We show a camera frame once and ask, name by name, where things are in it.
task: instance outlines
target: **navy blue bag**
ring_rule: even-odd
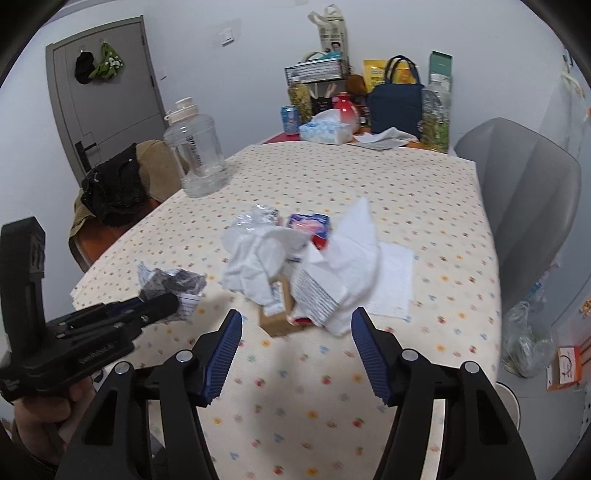
[[[394,83],[398,64],[406,60],[416,84]],[[367,104],[371,116],[371,131],[379,134],[390,127],[396,127],[421,139],[423,131],[423,85],[417,66],[408,58],[399,55],[391,58],[384,71],[385,83],[374,88]]]

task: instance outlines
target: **silver screw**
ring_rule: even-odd
[[[476,362],[466,362],[464,368],[471,374],[477,374],[480,371],[480,367]]]
[[[181,350],[179,353],[177,353],[177,360],[179,362],[181,362],[182,364],[185,362],[188,362],[192,358],[193,358],[193,354],[191,353],[190,350]]]
[[[119,362],[115,365],[115,373],[119,375],[123,375],[129,371],[129,363],[127,362]]]
[[[418,353],[415,350],[408,348],[402,351],[402,358],[404,358],[407,362],[414,362],[418,358]]]

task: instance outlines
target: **door frame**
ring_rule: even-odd
[[[46,67],[47,67],[47,85],[49,87],[49,98],[51,100],[51,109],[53,110],[53,118],[56,121],[57,132],[60,136],[61,144],[64,147],[64,151],[66,153],[66,157],[68,159],[68,163],[72,168],[72,172],[74,172],[74,176],[78,184],[82,184],[82,180],[86,177],[86,172],[80,165],[80,159],[78,158],[78,154],[76,149],[74,148],[74,142],[70,138],[70,134],[68,133],[68,129],[66,127],[66,121],[64,120],[63,112],[61,111],[60,107],[60,97],[57,91],[57,82],[56,82],[56,71],[55,65],[53,63],[53,52],[64,45],[79,40],[80,38],[86,37],[88,35],[94,35],[96,33],[102,32],[103,30],[107,30],[108,28],[113,27],[121,27],[123,25],[132,25],[132,24],[139,24],[142,33],[143,39],[143,46],[144,52],[146,55],[146,59],[148,62],[148,70],[150,71],[150,76],[152,79],[152,84],[154,85],[154,91],[156,93],[156,100],[158,102],[158,108],[160,110],[160,114],[162,115],[162,122],[164,123],[164,105],[162,103],[162,97],[160,95],[160,90],[158,88],[158,82],[156,81],[156,75],[154,74],[154,68],[152,66],[152,58],[150,57],[150,50],[148,48],[148,37],[146,36],[145,27],[144,27],[144,16],[141,15],[139,17],[133,18],[126,18],[125,20],[118,20],[116,22],[107,23],[104,25],[99,25],[98,27],[90,28],[88,30],[84,30],[79,32],[75,35],[65,38],[64,40],[60,40],[56,43],[51,43],[46,47]]]

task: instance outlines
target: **soda can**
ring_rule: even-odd
[[[286,135],[299,135],[300,133],[300,109],[290,105],[281,108],[283,131]]]

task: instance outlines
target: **white bottle cap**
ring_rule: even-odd
[[[183,98],[182,100],[179,100],[176,105],[177,110],[169,112],[168,115],[164,117],[170,125],[199,113],[199,107],[193,103],[192,97]]]

